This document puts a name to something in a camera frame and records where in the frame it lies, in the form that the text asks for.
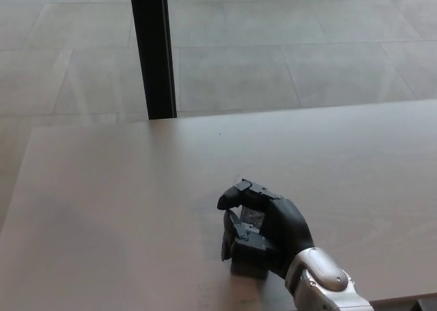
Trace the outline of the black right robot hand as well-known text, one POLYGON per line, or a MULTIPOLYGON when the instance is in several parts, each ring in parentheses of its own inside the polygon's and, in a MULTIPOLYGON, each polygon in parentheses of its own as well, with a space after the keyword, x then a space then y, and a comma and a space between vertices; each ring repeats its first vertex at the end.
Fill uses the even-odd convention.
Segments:
POLYGON ((226 190, 217 209, 225 212, 221 258, 231 261, 233 275, 264 280, 271 271, 284 279, 296 255, 315 246, 295 204, 250 180, 226 190), (232 211, 239 206, 262 215, 261 224, 247 229, 248 217, 232 211))

